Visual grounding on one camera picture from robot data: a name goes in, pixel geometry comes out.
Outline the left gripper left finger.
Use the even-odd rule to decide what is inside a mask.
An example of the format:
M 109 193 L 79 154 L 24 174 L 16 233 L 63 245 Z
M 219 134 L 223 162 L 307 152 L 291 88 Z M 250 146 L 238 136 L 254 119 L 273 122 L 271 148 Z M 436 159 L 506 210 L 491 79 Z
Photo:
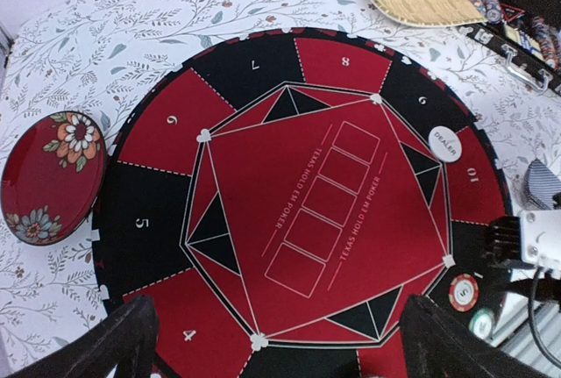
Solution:
M 27 367 L 11 372 L 2 360 L 1 376 L 149 377 L 159 328 L 154 300 L 137 296 L 76 341 Z

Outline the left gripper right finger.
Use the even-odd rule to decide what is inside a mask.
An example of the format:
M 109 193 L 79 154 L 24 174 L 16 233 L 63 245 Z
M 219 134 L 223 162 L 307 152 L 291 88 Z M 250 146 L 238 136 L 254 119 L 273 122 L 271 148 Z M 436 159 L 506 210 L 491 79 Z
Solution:
M 424 296 L 410 296 L 400 318 L 409 377 L 543 377 L 479 339 Z

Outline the green poker chip stack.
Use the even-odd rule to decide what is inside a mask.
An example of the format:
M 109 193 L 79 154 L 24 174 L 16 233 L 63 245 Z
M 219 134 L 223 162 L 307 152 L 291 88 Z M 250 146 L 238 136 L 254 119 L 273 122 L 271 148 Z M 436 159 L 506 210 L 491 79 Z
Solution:
M 494 330 L 494 324 L 494 312 L 491 309 L 482 308 L 473 314 L 468 328 L 479 339 L 488 339 Z

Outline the red white poker chip stack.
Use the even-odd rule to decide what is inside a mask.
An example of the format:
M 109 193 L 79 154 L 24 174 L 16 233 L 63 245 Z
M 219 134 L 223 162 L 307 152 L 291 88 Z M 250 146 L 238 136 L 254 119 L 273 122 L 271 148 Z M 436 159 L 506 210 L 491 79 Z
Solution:
M 478 302 L 479 285 L 469 274 L 458 275 L 450 284 L 448 296 L 456 311 L 467 312 Z

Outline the white dealer button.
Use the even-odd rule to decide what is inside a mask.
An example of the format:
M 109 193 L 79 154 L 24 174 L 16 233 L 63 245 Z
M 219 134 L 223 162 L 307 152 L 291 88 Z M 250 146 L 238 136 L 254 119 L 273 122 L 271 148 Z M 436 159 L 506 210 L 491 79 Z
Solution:
M 446 126 L 432 128 L 428 142 L 430 151 L 442 162 L 456 162 L 462 155 L 462 144 L 458 135 Z

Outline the round red black poker mat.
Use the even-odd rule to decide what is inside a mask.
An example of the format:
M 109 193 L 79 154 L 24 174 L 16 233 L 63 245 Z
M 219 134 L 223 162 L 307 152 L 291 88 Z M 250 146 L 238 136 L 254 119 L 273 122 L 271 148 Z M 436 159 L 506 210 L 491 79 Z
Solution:
M 473 114 L 428 69 L 341 32 L 231 39 L 185 61 L 116 137 L 93 218 L 107 311 L 150 296 L 166 377 L 406 375 L 426 296 L 468 328 L 509 282 L 483 256 L 508 187 Z M 429 147 L 443 125 L 453 163 Z M 449 301 L 471 275 L 479 299 Z

